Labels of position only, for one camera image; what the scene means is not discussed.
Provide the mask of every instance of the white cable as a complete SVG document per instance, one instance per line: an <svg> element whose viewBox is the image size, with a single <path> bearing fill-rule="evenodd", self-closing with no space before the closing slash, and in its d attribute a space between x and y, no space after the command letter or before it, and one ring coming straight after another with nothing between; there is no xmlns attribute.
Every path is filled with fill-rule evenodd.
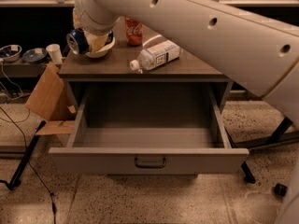
<svg viewBox="0 0 299 224"><path fill-rule="evenodd" d="M3 70L4 60L1 59L1 58L0 58L0 64L1 64L1 71L2 71L2 74L8 79L8 81L9 81L11 84L17 86L17 87L19 88L20 92L21 92L21 95L18 96L18 97L15 97L15 98L11 98L11 97L9 97L9 96L6 94L7 98L10 99L11 101L20 99L20 98L23 97L23 95L24 95L23 91L21 90L21 87L20 87L17 83L12 82L12 81L10 80L10 78L7 76L7 74L4 72L4 70ZM2 82L0 82L0 83L1 83L1 85L8 91L8 89L3 85L3 83L2 83Z"/></svg>

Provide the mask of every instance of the white bottle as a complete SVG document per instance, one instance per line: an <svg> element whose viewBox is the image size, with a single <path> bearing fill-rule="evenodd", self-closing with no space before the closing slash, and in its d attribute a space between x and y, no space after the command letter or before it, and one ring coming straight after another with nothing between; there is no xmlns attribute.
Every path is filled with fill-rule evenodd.
<svg viewBox="0 0 299 224"><path fill-rule="evenodd" d="M152 70L159 65L175 60L181 52L182 48L172 41L166 40L151 48L143 49L137 60L130 62L130 67L132 70L140 72L143 69Z"/></svg>

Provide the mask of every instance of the drawer handle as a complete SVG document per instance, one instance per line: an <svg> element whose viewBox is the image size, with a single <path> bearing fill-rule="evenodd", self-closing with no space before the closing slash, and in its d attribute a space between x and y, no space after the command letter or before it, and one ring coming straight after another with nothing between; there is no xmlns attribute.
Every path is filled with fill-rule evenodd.
<svg viewBox="0 0 299 224"><path fill-rule="evenodd" d="M143 169L161 169L166 166L166 158L163 158L163 163L161 165L140 165L138 164L138 158L135 158L135 167Z"/></svg>

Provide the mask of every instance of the floor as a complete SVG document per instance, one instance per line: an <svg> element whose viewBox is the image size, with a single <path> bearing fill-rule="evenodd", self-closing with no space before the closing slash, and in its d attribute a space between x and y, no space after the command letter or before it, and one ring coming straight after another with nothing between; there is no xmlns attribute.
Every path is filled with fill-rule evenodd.
<svg viewBox="0 0 299 224"><path fill-rule="evenodd" d="M15 121L28 115L22 102L0 106ZM223 117L236 142L270 135L282 121L279 112L261 101L230 100ZM0 118L7 119L2 111ZM40 121L31 113L18 122L27 143ZM24 145L20 130L3 120L0 138L1 144ZM30 160L54 193L57 224L272 224L282 204L273 187L288 185L298 153L298 144L252 150L247 163L257 181L250 184L241 169L231 175L197 177L66 175L48 155L50 147L61 145L56 136L40 137ZM9 181L19 161L0 159L0 179ZM30 166L14 190L0 184L0 223L54 223L50 194Z"/></svg>

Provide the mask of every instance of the red can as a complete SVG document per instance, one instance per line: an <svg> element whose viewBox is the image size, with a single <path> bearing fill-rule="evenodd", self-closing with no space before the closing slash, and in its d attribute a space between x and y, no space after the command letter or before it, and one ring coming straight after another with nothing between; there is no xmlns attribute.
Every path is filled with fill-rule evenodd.
<svg viewBox="0 0 299 224"><path fill-rule="evenodd" d="M127 43L130 46L139 46L142 44L142 23L125 18L125 28Z"/></svg>

